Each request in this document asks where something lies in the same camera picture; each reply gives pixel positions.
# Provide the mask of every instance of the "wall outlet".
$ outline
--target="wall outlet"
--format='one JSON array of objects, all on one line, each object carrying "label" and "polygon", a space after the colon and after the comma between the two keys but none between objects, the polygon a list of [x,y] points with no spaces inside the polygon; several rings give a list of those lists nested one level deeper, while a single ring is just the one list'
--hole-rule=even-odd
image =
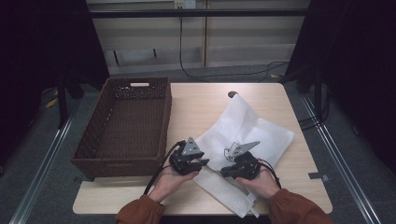
[{"label": "wall outlet", "polygon": [[185,0],[184,8],[186,9],[196,9],[195,0]]},{"label": "wall outlet", "polygon": [[175,0],[175,9],[185,8],[184,0]]},{"label": "wall outlet", "polygon": [[196,9],[195,0],[174,0],[175,9]]}]

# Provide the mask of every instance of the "person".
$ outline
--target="person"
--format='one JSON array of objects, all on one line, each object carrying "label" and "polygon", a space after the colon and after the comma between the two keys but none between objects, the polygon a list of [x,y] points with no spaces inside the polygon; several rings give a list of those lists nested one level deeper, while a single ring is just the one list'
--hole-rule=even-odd
[{"label": "person", "polygon": [[[161,202],[177,191],[184,182],[194,179],[199,173],[179,175],[165,162],[163,171],[158,176],[157,183],[149,195],[142,195],[121,208],[116,215],[118,224],[157,224],[163,215],[165,207]],[[269,202],[269,218],[274,224],[330,224],[332,221],[312,201],[302,195],[280,189],[271,173],[262,167],[256,178],[247,180],[242,177],[237,182],[255,189],[257,193]]]}]

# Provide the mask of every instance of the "forearm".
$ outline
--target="forearm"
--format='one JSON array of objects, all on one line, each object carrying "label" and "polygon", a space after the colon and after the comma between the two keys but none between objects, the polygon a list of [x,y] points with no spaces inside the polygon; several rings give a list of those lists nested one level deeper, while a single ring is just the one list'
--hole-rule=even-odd
[{"label": "forearm", "polygon": [[165,207],[154,202],[147,195],[134,200],[121,208],[116,216],[117,223],[157,224],[163,216]]},{"label": "forearm", "polygon": [[332,223],[315,203],[286,189],[271,197],[269,204],[270,218],[275,224]]}]

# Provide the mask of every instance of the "metal rail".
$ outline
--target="metal rail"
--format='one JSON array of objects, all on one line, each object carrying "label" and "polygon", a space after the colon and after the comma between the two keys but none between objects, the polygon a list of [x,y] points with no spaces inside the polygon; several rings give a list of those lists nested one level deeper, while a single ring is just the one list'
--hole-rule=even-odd
[{"label": "metal rail", "polygon": [[[312,120],[315,123],[318,123],[318,120],[315,117],[315,108],[314,105],[307,96],[303,96],[302,100],[304,105],[312,117]],[[323,123],[317,125],[318,132],[326,145],[326,148],[329,150],[332,159],[337,166],[338,171],[340,172],[341,176],[344,178],[344,182],[346,183],[347,188],[349,189],[350,193],[352,194],[355,203],[361,210],[364,219],[369,224],[380,224],[381,221],[376,214],[376,211],[368,199],[367,195],[364,193],[361,185],[356,180],[355,176],[350,171],[347,162],[344,160],[343,155],[341,154],[340,150],[338,149],[337,145],[335,144],[332,136],[330,135],[329,131],[327,130],[326,126]]]},{"label": "metal rail", "polygon": [[48,173],[50,172],[51,165],[55,161],[56,155],[59,151],[59,148],[66,137],[70,125],[74,119],[76,112],[78,111],[80,100],[76,101],[76,104],[73,108],[73,112],[67,120],[66,124],[62,129],[59,129],[55,134],[55,137],[52,141],[52,144],[49,147],[49,151],[45,156],[44,160],[41,162],[40,168],[35,174],[35,178],[29,186],[29,189],[24,194],[20,204],[18,205],[17,210],[15,211],[12,219],[9,221],[9,224],[23,224],[26,223],[27,218],[29,217],[33,206],[35,205],[35,201],[38,198],[38,194],[40,193],[44,182],[47,179]]}]

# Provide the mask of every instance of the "wooden table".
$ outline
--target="wooden table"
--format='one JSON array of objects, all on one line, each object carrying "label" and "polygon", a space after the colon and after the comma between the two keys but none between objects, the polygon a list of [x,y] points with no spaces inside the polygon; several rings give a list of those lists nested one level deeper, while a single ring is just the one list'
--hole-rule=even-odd
[{"label": "wooden table", "polygon": [[[208,130],[230,103],[229,91],[237,91],[262,119],[270,120],[296,133],[279,160],[276,174],[282,187],[304,195],[326,213],[332,204],[321,179],[310,179],[317,172],[289,98],[280,84],[273,83],[172,83],[172,113],[167,148],[175,142],[197,138]],[[117,214],[128,202],[138,199],[150,176],[102,177],[82,182],[73,210],[76,214]],[[195,182],[183,184],[163,201],[165,215],[232,215],[233,213],[201,189]],[[259,200],[254,208],[268,214],[268,204]]]}]

